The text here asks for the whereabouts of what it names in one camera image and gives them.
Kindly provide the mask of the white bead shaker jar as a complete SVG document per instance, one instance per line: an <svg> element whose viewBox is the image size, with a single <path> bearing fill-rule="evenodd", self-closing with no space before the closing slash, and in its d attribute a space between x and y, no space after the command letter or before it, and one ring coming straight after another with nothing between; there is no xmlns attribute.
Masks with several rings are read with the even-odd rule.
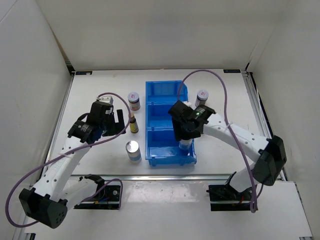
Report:
<svg viewBox="0 0 320 240"><path fill-rule="evenodd" d="M194 148L194 140L193 139L188 139L188 140L181 139L179 141L179 148L182 151L190 151L190 150L192 150Z"/></svg>
<svg viewBox="0 0 320 240"><path fill-rule="evenodd" d="M132 163L139 163L142 160L139 143L135 140L128 141L125 145L125 149L129 160Z"/></svg>

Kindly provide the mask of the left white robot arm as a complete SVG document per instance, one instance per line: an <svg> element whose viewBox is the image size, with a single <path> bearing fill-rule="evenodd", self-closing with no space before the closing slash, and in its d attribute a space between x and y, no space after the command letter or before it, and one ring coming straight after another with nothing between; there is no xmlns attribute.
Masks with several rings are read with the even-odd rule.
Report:
<svg viewBox="0 0 320 240"><path fill-rule="evenodd" d="M74 206L105 199L105 181L99 175L88 174L74 186L65 186L95 142L101 137L113 138L125 132L121 109L115 110L110 101L93 102L90 112L81 115L68 131L58 160L49 164L47 171L31 189L24 188L19 194L25 214L55 229Z"/></svg>

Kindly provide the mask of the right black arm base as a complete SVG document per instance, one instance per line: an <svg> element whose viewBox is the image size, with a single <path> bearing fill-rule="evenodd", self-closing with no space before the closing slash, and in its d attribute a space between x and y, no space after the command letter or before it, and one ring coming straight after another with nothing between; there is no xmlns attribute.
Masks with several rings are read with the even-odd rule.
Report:
<svg viewBox="0 0 320 240"><path fill-rule="evenodd" d="M211 184L206 192L209 194L212 212L251 211L252 187L237 192L224 184Z"/></svg>

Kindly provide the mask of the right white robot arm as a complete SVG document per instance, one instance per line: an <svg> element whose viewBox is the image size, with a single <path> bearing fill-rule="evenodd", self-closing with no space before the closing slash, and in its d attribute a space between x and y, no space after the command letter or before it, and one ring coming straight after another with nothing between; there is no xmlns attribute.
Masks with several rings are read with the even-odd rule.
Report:
<svg viewBox="0 0 320 240"><path fill-rule="evenodd" d="M257 184L273 186L287 162L282 138L256 135L231 124L208 106L199 105L192 109L179 100L168 114L177 141L211 136L240 150L246 160L252 161L252 164L246 162L243 170L229 177L224 193L230 200L238 199L245 190Z"/></svg>

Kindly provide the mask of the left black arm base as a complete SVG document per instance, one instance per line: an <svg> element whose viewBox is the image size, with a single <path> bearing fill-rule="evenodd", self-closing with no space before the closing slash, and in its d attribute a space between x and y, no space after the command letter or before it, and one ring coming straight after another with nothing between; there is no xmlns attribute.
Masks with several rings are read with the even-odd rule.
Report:
<svg viewBox="0 0 320 240"><path fill-rule="evenodd" d="M119 210L122 204L123 182L114 178L93 199L82 202L75 210Z"/></svg>

